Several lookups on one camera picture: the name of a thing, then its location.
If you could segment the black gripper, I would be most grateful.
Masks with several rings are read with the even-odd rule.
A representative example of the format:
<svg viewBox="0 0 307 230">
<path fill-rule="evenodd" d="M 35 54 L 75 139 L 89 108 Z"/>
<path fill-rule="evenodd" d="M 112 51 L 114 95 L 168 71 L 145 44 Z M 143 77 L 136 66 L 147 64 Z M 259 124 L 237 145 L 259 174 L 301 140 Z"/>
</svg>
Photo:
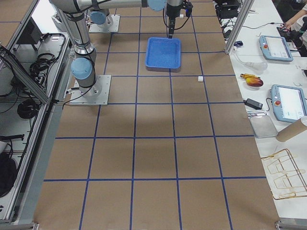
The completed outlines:
<svg viewBox="0 0 307 230">
<path fill-rule="evenodd" d="M 180 16 L 180 11 L 185 10 L 186 17 L 192 14 L 193 5 L 187 0 L 167 0 L 166 15 L 170 18 L 168 24 L 168 38 L 172 39 L 175 30 L 175 19 Z"/>
</svg>

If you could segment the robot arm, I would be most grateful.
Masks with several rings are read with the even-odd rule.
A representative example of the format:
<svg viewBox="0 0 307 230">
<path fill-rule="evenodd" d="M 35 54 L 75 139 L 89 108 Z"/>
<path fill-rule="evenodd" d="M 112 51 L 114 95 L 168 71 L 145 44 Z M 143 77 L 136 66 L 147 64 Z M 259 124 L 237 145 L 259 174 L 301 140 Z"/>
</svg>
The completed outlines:
<svg viewBox="0 0 307 230">
<path fill-rule="evenodd" d="M 193 5 L 187 0 L 94 0 L 92 1 L 93 10 L 90 18 L 97 25 L 104 25 L 108 19 L 108 10 L 111 8 L 133 8 L 149 7 L 153 11 L 163 11 L 163 16 L 168 17 L 168 22 L 163 19 L 168 28 L 168 38 L 173 38 L 176 28 L 176 18 L 180 16 L 180 11 L 185 10 L 186 17 L 192 15 Z"/>
<path fill-rule="evenodd" d="M 104 25 L 110 18 L 107 14 L 113 8 L 149 7 L 161 11 L 166 0 L 52 0 L 61 13 L 62 21 L 73 42 L 76 59 L 71 63 L 71 73 L 79 84 L 81 97 L 96 99 L 103 86 L 95 73 L 96 49 L 91 43 L 86 25 L 85 13 L 91 10 L 90 18 L 95 24 Z"/>
</svg>

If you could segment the person hand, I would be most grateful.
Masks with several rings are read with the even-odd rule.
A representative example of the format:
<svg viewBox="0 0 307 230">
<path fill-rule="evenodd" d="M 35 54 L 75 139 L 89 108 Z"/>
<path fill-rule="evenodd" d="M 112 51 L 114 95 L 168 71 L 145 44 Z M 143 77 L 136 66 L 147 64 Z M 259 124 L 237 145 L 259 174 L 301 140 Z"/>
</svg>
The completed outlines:
<svg viewBox="0 0 307 230">
<path fill-rule="evenodd" d="M 293 25 L 293 23 L 295 23 L 295 20 L 289 19 L 288 21 L 286 21 L 286 22 L 284 23 L 284 26 L 285 26 L 286 28 L 290 28 L 290 27 Z"/>
</svg>

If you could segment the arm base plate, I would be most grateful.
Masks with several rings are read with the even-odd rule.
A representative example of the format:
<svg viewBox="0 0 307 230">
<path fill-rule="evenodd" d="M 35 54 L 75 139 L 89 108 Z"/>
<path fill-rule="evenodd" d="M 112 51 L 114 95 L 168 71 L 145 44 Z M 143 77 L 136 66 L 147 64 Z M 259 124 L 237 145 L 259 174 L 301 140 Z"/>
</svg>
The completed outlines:
<svg viewBox="0 0 307 230">
<path fill-rule="evenodd" d="M 117 33 L 119 29 L 120 15 L 110 14 L 105 16 L 104 14 L 91 15 L 91 25 L 89 33 Z"/>
<path fill-rule="evenodd" d="M 74 87 L 78 89 L 72 91 L 71 101 L 72 106 L 96 106 L 107 105 L 111 85 L 111 75 L 96 75 L 95 85 L 87 91 L 85 88 L 79 88 L 77 80 L 74 82 Z"/>
</svg>

